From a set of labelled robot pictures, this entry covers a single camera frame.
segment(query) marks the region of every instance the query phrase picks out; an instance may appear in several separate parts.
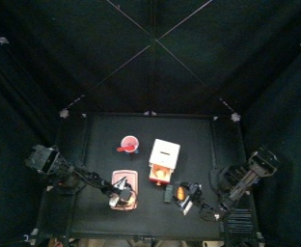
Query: black curtain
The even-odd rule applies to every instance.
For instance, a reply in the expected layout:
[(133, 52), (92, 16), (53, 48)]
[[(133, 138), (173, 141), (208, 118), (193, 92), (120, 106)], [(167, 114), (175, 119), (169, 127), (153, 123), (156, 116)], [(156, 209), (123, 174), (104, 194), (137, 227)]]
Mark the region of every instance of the black curtain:
[(281, 160), (255, 194), (267, 246), (301, 246), (301, 53), (243, 120), (248, 152), (264, 146)]
[(33, 145), (55, 143), (57, 119), (36, 81), (0, 44), (0, 242), (35, 228), (41, 190), (24, 159)]

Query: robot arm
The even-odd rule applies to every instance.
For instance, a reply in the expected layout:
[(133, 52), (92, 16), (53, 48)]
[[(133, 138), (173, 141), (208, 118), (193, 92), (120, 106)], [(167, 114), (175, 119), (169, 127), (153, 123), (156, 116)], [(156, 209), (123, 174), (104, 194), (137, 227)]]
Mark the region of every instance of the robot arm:
[(97, 173), (69, 165), (57, 148), (37, 145), (32, 149), (25, 165), (53, 182), (60, 194), (77, 193), (85, 184), (100, 189), (109, 198), (123, 192), (119, 186), (112, 185)]
[(188, 197), (184, 201), (179, 201), (176, 197), (173, 200), (184, 215), (195, 205), (200, 207), (200, 214), (205, 220), (223, 220), (235, 210), (247, 189), (260, 178), (271, 176), (277, 171), (279, 164), (276, 156), (269, 151), (259, 150), (252, 154), (245, 166), (231, 166), (223, 169), (217, 175), (219, 204), (216, 207), (205, 203), (200, 184), (181, 182), (180, 186), (188, 190)]

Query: black backdrop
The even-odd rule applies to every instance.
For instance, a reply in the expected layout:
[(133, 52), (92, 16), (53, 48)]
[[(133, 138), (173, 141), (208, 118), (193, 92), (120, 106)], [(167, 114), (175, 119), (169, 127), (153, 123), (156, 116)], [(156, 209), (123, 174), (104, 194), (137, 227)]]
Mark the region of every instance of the black backdrop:
[(0, 239), (32, 230), (23, 160), (68, 107), (243, 115), (247, 151), (284, 161), (256, 193), (261, 232), (301, 246), (301, 1), (0, 1), (0, 37)]

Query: orange object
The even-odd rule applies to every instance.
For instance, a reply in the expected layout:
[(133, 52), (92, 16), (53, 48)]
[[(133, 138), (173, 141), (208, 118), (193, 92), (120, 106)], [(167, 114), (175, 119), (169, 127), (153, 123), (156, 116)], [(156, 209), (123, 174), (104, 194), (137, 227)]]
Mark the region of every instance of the orange object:
[(185, 192), (184, 192), (184, 188), (180, 186), (177, 188), (177, 191), (176, 191), (176, 198), (180, 200), (180, 201), (184, 201), (185, 199)]

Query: yellow object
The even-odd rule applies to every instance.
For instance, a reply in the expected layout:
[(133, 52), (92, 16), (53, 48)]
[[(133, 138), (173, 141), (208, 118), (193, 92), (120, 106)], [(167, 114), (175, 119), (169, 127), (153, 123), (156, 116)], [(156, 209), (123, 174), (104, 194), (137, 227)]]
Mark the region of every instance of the yellow object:
[(184, 188), (180, 186), (176, 191), (176, 198), (183, 201), (185, 199)]
[(167, 175), (167, 172), (161, 169), (159, 169), (156, 171), (156, 177), (160, 178), (160, 179), (164, 179), (165, 178), (165, 175)]

